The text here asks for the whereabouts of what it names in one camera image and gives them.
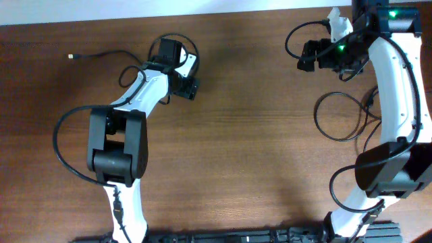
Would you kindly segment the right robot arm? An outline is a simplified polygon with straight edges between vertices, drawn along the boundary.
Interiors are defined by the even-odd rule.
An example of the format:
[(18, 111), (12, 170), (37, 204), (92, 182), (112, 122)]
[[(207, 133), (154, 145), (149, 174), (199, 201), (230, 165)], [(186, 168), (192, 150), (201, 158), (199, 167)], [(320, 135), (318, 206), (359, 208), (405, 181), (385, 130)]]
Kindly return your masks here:
[(380, 143), (365, 148), (351, 166), (356, 186), (321, 227), (291, 228), (290, 242), (401, 242), (396, 223), (378, 223), (388, 207), (431, 183), (431, 115), (421, 73), (418, 9), (387, 1), (353, 1), (352, 17), (338, 8), (320, 21), (329, 37), (310, 40), (299, 70), (331, 69), (351, 80), (372, 63), (381, 114)]

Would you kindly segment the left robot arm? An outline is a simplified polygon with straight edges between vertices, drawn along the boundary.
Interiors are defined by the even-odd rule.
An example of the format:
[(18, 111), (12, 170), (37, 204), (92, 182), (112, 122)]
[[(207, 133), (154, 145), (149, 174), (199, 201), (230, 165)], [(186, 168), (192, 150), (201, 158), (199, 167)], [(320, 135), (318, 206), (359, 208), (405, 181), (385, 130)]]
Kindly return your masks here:
[(189, 52), (180, 38), (168, 33), (154, 40), (157, 54), (149, 53), (147, 61), (136, 66), (135, 80), (121, 85), (126, 92), (90, 113), (87, 166), (109, 198), (110, 242), (142, 242), (146, 236), (140, 179), (149, 157), (148, 116), (156, 104), (168, 104), (172, 95), (194, 100), (198, 91), (198, 51)]

